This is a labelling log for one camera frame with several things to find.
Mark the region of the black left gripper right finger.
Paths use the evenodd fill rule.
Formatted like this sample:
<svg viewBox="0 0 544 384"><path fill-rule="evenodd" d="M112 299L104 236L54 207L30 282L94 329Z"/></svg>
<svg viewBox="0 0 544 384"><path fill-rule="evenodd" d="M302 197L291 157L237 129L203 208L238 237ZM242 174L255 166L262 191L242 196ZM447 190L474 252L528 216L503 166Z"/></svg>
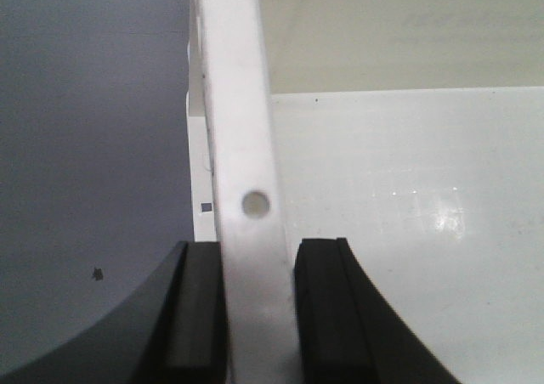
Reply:
<svg viewBox="0 0 544 384"><path fill-rule="evenodd" d="M294 266L307 383L455 383L373 285L344 238L304 239Z"/></svg>

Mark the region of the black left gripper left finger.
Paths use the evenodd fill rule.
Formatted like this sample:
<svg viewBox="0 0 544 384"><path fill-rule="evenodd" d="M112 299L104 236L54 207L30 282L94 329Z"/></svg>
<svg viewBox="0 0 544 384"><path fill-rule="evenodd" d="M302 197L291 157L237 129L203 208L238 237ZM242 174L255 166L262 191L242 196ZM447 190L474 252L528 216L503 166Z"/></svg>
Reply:
<svg viewBox="0 0 544 384"><path fill-rule="evenodd" d="M223 383L227 316L220 245L180 241L97 324L3 383Z"/></svg>

